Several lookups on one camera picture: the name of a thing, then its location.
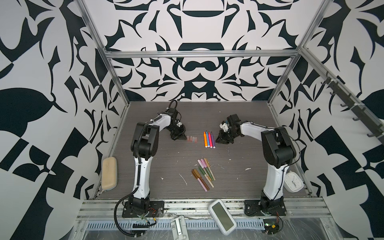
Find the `purple highlighter pen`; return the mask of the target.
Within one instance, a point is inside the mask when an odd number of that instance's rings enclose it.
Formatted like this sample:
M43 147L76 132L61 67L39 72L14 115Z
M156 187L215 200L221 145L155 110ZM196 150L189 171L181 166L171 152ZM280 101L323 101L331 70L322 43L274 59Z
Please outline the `purple highlighter pen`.
M214 139L214 135L213 135L213 133L212 132L210 132L210 138L211 138L211 147L213 148L213 149L215 149L216 148L216 144L215 144L215 139Z

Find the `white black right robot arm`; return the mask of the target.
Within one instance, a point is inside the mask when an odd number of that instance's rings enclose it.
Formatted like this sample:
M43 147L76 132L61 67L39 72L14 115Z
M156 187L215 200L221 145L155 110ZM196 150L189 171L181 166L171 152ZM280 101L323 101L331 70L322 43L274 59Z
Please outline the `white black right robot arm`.
M291 136L284 127L265 127L250 121L241 121L238 115L230 115L220 123L218 144L233 144L237 137L251 137L261 141L263 155L268 163L263 196L276 201L283 196L284 178L297 155Z

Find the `orange highlighter pen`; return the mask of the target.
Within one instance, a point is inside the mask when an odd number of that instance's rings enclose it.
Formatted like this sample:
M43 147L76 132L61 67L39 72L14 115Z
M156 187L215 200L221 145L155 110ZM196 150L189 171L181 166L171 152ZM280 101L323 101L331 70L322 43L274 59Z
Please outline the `orange highlighter pen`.
M208 147L207 134L206 134L206 132L204 132L203 134L204 134L204 145L205 145L205 148L207 148Z

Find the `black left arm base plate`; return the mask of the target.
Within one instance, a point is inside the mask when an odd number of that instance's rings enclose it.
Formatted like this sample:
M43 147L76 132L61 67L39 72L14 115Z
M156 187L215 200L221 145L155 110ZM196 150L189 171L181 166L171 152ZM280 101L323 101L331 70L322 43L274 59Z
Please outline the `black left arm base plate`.
M128 201L124 205L123 218L138 218L140 216L152 217L164 210L164 201Z

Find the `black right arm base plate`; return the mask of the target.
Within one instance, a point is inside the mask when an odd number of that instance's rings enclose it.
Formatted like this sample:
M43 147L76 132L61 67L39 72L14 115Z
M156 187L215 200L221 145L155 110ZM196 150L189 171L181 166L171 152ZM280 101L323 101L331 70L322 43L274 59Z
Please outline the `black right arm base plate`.
M253 216L285 216L286 207L284 201L270 201L268 198L260 200L245 200L245 214L249 217Z

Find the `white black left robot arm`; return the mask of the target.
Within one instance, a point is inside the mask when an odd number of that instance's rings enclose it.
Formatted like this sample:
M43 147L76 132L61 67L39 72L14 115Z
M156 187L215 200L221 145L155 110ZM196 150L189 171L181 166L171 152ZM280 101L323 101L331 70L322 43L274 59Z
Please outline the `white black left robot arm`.
M133 194L128 198L129 204L140 210L147 210L150 205L150 168L157 153L160 132L166 129L171 139L186 140L186 127L181 122L181 114L177 108L168 107L154 119L139 122L136 125L131 143L131 151L135 160L135 186Z

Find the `blue highlighter pen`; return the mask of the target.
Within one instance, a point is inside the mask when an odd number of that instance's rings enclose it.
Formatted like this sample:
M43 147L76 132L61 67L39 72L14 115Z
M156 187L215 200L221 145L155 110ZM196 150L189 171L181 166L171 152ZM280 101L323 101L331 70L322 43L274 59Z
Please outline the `blue highlighter pen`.
M207 143L207 148L210 148L211 145L210 145L210 139L209 139L209 134L207 131L205 131L205 135L206 135L206 143Z

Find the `pink red highlighter pen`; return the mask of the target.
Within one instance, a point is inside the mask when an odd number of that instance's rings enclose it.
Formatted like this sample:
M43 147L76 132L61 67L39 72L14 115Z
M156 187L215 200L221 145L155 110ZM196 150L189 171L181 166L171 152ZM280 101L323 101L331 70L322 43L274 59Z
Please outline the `pink red highlighter pen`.
M210 132L208 132L208 139L209 139L210 148L213 148L213 142L212 142L212 137Z

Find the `gold cap beige marker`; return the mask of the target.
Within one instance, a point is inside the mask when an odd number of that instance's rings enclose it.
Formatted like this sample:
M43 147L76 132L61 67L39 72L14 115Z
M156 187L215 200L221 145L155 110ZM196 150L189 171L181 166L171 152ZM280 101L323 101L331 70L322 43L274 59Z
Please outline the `gold cap beige marker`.
M207 169L208 169L208 171L209 171L209 175L210 175L211 179L212 179L213 181L215 181L216 178L215 178L215 176L214 176L214 174L213 174L213 172L212 172L210 163L208 162L208 160L207 160L206 158L204 158L204 161L205 161L205 164L206 164Z

